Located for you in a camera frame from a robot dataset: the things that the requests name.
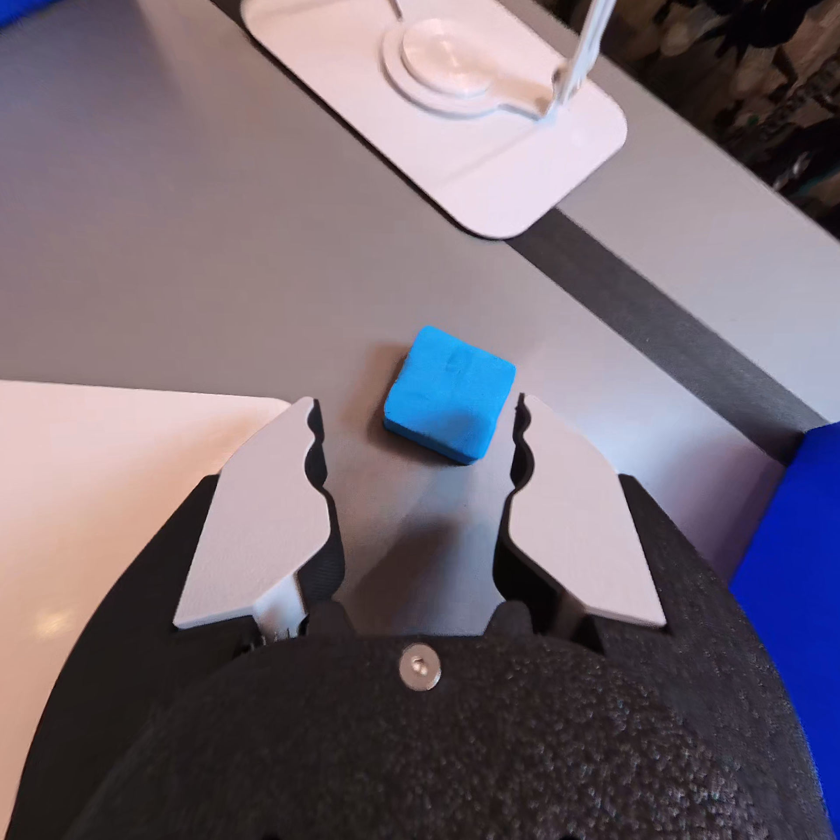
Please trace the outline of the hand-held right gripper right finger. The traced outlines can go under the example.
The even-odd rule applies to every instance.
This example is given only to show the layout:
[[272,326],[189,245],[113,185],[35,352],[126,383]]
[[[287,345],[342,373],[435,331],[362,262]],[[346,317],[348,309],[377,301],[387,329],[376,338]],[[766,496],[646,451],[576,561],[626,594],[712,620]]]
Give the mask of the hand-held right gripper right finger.
[[516,406],[510,478],[496,543],[496,588],[528,608],[534,631],[571,638],[603,618],[661,631],[665,610],[619,475],[536,396]]

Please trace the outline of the blue whiteboard eraser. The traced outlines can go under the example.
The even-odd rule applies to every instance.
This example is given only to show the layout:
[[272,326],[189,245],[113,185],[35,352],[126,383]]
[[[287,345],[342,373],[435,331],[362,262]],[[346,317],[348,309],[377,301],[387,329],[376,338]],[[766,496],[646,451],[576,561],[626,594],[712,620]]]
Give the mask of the blue whiteboard eraser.
[[385,398],[383,426],[472,465],[487,453],[516,373],[513,363],[427,325]]

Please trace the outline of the white whiteboard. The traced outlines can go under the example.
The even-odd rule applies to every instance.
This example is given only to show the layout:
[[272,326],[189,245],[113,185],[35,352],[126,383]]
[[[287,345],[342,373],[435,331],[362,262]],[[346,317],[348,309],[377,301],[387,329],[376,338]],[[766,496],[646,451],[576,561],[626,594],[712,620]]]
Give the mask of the white whiteboard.
[[2,381],[2,809],[113,582],[276,398]]

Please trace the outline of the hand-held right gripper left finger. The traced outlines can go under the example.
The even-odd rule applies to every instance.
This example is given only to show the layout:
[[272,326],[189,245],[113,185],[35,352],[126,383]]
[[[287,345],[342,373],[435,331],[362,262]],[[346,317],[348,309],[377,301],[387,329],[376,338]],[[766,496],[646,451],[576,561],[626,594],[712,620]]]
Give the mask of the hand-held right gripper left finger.
[[340,588],[345,559],[319,401],[290,404],[221,468],[173,624],[255,621],[268,642],[297,637]]

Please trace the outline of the white stand with base plate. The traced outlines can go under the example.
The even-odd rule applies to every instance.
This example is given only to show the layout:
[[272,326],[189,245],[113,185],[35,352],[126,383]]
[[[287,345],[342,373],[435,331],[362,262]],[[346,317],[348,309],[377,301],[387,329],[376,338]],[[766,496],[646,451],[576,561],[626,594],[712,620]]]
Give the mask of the white stand with base plate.
[[523,233],[625,144],[623,110],[500,2],[241,2],[251,37],[457,225]]

